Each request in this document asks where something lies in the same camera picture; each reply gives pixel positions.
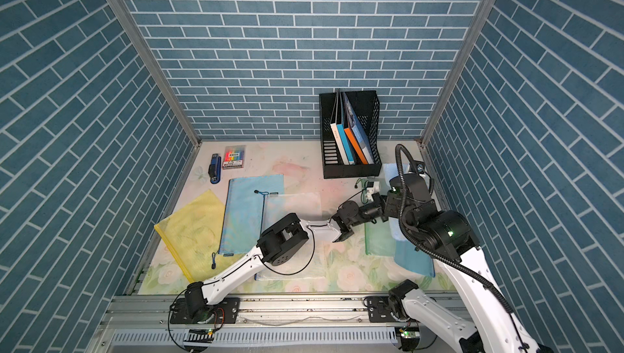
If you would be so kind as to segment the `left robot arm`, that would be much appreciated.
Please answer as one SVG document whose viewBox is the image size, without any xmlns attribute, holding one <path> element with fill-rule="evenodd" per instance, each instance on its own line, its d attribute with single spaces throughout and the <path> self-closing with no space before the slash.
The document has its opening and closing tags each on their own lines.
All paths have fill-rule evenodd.
<svg viewBox="0 0 624 353">
<path fill-rule="evenodd" d="M 230 292 L 256 273 L 273 272 L 277 266 L 291 260 L 308 241 L 315 250 L 317 244 L 346 241 L 354 234 L 355 226 L 378 218 L 387 221 L 386 198 L 379 193 L 372 198 L 362 206 L 346 200 L 327 221 L 307 221 L 295 213 L 285 215 L 264 230 L 256 245 L 240 260 L 213 278 L 187 286 L 184 304 L 188 319 L 193 323 L 203 322 Z"/>
</svg>

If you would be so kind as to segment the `clear grey document bag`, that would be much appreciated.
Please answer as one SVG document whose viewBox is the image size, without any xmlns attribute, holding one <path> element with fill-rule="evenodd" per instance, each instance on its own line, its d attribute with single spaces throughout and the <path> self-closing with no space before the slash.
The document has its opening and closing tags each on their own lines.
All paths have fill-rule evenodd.
<svg viewBox="0 0 624 353">
<path fill-rule="evenodd" d="M 321 217 L 321 199 L 318 193 L 300 193 L 300 194 L 278 194 L 269 195 L 265 201 L 263 213 L 263 225 L 261 231 L 277 223 L 281 218 L 289 213 L 295 213 L 302 220 L 317 220 Z M 273 273 L 270 270 L 264 270 L 257 273 L 254 277 L 256 281 L 272 281 L 281 279 L 312 279 L 321 278 L 325 272 L 325 258 L 322 249 L 319 247 L 318 239 L 316 239 L 315 254 L 312 254 L 313 244 L 310 231 L 306 229 L 309 239 L 306 243 L 283 265 L 271 268 L 281 273 L 293 273 L 301 270 L 308 261 L 310 264 L 293 276 L 283 276 Z"/>
</svg>

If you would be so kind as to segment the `green mesh document bag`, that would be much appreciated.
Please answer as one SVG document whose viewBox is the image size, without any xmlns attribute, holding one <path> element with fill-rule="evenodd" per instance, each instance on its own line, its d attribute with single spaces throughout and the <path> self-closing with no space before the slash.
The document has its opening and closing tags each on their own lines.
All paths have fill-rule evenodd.
<svg viewBox="0 0 624 353">
<path fill-rule="evenodd" d="M 362 201 L 364 187 L 370 179 L 358 179 L 356 187 L 361 191 L 361 204 L 366 205 L 367 202 Z M 391 236 L 388 221 L 383 222 L 377 220 L 375 223 L 368 222 L 365 224 L 365 245 L 366 254 L 380 257 L 394 257 L 395 240 Z"/>
</svg>

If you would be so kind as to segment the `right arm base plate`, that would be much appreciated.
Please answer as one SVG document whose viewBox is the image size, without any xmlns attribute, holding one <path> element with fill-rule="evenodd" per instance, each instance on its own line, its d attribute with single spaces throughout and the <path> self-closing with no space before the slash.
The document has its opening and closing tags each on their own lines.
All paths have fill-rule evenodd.
<svg viewBox="0 0 624 353">
<path fill-rule="evenodd" d="M 414 299 L 394 296 L 366 296 L 362 304 L 370 323 L 415 323 L 432 317 L 432 312 Z"/>
</svg>

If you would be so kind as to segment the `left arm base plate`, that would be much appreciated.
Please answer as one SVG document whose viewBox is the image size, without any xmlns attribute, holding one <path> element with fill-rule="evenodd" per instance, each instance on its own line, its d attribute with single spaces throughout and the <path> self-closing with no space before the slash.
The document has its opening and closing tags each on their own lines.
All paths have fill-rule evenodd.
<svg viewBox="0 0 624 353">
<path fill-rule="evenodd" d="M 185 298 L 177 299 L 170 306 L 169 323 L 173 325 L 191 324 L 234 324 L 237 320 L 241 300 L 237 297 L 227 297 L 216 305 L 187 304 Z"/>
</svg>

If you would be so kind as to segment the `light blue document bag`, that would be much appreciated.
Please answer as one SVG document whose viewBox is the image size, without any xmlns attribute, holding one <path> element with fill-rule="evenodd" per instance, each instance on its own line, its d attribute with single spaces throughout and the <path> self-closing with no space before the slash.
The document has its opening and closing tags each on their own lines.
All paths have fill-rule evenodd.
<svg viewBox="0 0 624 353">
<path fill-rule="evenodd" d="M 433 260 L 427 254 L 420 252 L 402 234 L 397 218 L 388 220 L 391 236 L 395 240 L 394 261 L 401 268 L 422 276 L 435 278 Z"/>
</svg>

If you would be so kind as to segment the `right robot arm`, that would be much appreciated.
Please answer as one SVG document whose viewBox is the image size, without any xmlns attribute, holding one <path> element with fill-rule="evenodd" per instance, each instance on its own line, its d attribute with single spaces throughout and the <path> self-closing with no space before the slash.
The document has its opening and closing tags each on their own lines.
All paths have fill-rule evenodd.
<svg viewBox="0 0 624 353">
<path fill-rule="evenodd" d="M 445 270 L 471 318 L 456 316 L 409 280 L 388 293 L 394 317 L 420 322 L 456 352 L 549 352 L 500 292 L 466 218 L 438 210 L 419 174 L 398 175 L 389 185 L 386 215 L 397 218 L 406 239 Z"/>
</svg>

